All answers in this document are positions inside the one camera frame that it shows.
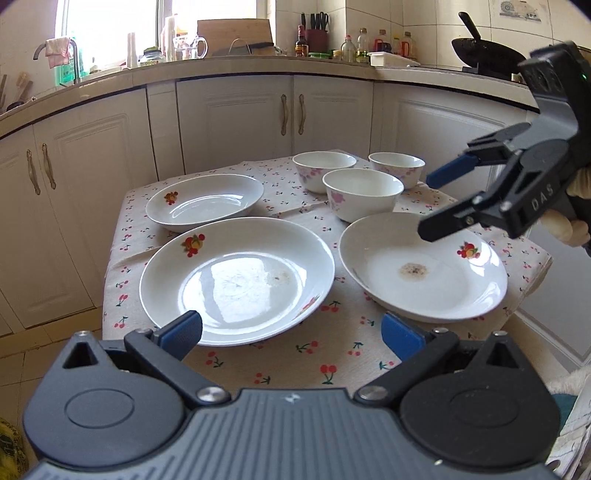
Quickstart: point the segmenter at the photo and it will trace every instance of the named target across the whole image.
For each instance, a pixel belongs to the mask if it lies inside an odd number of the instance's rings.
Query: cabinet handle
[[[300,94],[300,108],[301,108],[301,118],[300,118],[300,129],[298,133],[300,135],[304,134],[304,124],[306,123],[306,106],[304,104],[304,94]]]
[[[49,178],[51,188],[55,190],[56,181],[53,179],[53,168],[51,168],[51,160],[49,160],[49,155],[47,154],[46,143],[41,146],[41,150],[43,150],[43,166],[45,167],[45,173],[47,173],[47,178]]]
[[[37,174],[35,173],[35,167],[33,166],[33,154],[31,150],[27,150],[27,163],[29,168],[29,178],[31,179],[31,183],[35,187],[35,193],[40,195],[41,189],[39,188],[39,184],[37,183]]]
[[[287,96],[281,95],[281,103],[283,104],[283,124],[281,126],[281,135],[285,136],[287,133],[287,118],[289,117],[290,113],[287,109]]]

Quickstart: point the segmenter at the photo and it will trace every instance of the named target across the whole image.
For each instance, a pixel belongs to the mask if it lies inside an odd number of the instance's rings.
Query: black frying pan
[[[459,12],[458,16],[474,37],[452,40],[452,47],[462,62],[470,67],[480,65],[509,77],[511,77],[511,73],[519,73],[517,64],[525,60],[521,53],[500,43],[482,40],[470,15],[466,12]]]

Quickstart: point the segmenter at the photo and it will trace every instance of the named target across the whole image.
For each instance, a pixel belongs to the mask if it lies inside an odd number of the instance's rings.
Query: teal fabric
[[[577,400],[576,395],[568,395],[566,393],[555,393],[552,395],[554,401],[560,410],[560,430],[564,427],[566,419],[569,418],[570,412],[573,409],[574,402]]]

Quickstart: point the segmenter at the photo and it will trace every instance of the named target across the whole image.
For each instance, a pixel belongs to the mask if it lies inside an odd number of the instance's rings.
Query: blue gripper pad
[[[432,189],[439,189],[448,183],[470,173],[478,165],[478,158],[474,155],[460,155],[455,160],[433,170],[427,175],[425,183]]]
[[[203,322],[201,315],[189,310],[168,325],[154,332],[154,343],[177,360],[183,358],[201,340]]]
[[[392,312],[382,319],[382,340],[403,362],[427,344],[427,332],[412,327]]]

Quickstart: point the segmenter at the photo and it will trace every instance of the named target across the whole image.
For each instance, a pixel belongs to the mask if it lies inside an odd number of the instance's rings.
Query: shallow dish
[[[328,172],[322,178],[330,209],[345,222],[382,212],[392,212],[404,190],[397,178],[366,168]]]
[[[357,159],[341,152],[306,152],[296,155],[293,163],[306,190],[326,194],[322,177],[332,170],[353,167]]]
[[[315,233],[276,218],[234,218],[164,245],[142,274],[139,297],[158,327],[196,310],[199,345],[243,345],[300,323],[334,279],[332,253]]]
[[[398,178],[404,184],[404,190],[416,186],[425,166],[424,160],[404,153],[378,152],[368,158],[374,170]]]
[[[425,242],[420,218],[382,213],[349,225],[339,247],[347,272],[380,305],[421,322],[457,322],[495,308],[507,290],[496,252],[467,230]]]
[[[170,231],[185,233],[206,223],[247,215],[264,187],[245,175],[204,175],[167,185],[146,205],[146,214]]]

